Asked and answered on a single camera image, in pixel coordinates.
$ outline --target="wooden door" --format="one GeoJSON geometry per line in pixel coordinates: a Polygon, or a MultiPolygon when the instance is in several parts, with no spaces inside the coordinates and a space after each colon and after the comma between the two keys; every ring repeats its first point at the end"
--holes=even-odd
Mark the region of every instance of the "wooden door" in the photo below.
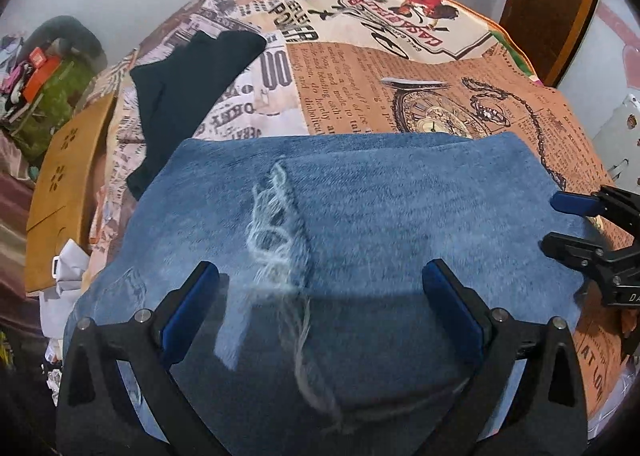
{"type": "Polygon", "coordinates": [[[598,0],[507,0],[501,26],[531,60],[546,86],[556,86],[586,32],[598,0]]]}

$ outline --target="silver screw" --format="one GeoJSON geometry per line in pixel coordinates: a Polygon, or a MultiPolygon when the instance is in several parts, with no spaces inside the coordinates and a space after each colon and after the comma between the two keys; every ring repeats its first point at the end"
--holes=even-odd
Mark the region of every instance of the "silver screw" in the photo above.
{"type": "Polygon", "coordinates": [[[505,322],[509,318],[509,312],[507,312],[504,308],[494,308],[491,311],[491,316],[497,322],[505,322]]]}
{"type": "Polygon", "coordinates": [[[551,319],[551,322],[559,330],[564,330],[566,328],[566,321],[562,317],[556,316],[553,319],[551,319]]]}
{"type": "Polygon", "coordinates": [[[78,323],[76,324],[76,328],[78,328],[79,330],[86,330],[90,326],[91,319],[89,319],[88,317],[82,317],[82,319],[80,319],[80,321],[78,321],[78,323]]]}
{"type": "Polygon", "coordinates": [[[133,318],[138,322],[146,322],[151,318],[151,311],[146,308],[143,308],[142,310],[138,310],[133,315],[133,318]]]}

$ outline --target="bed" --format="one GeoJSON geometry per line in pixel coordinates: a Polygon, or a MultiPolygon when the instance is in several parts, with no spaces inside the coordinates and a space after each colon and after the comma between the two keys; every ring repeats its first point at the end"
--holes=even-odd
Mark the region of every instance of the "bed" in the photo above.
{"type": "MultiPolygon", "coordinates": [[[[503,29],[454,0],[192,0],[88,94],[87,105],[111,93],[116,104],[85,286],[118,252],[135,209],[126,178],[145,140],[129,71],[166,58],[197,30],[260,32],[268,45],[195,138],[444,131],[478,139],[509,130],[561,189],[588,194],[612,183],[562,94],[543,86],[503,29]]],[[[612,224],[596,226],[615,248],[630,243],[612,224]]],[[[590,286],[574,334],[590,415],[617,382],[620,332],[632,323],[602,308],[590,286]]]]}

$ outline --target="yellow object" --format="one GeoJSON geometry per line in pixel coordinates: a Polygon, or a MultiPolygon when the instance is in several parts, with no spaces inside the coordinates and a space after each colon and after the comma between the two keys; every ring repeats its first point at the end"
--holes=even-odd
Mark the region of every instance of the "yellow object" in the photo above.
{"type": "Polygon", "coordinates": [[[98,149],[104,149],[113,103],[113,93],[102,97],[51,139],[27,221],[27,292],[56,284],[51,277],[51,260],[68,239],[88,248],[94,206],[92,167],[98,149]]]}

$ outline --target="black cloth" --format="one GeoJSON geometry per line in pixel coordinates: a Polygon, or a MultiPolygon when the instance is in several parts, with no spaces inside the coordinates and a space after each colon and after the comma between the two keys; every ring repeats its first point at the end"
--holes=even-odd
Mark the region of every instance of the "black cloth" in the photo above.
{"type": "Polygon", "coordinates": [[[245,30],[222,32],[217,39],[199,30],[164,61],[131,70],[146,142],[145,159],[127,177],[136,200],[266,44],[262,36],[245,30]]]}

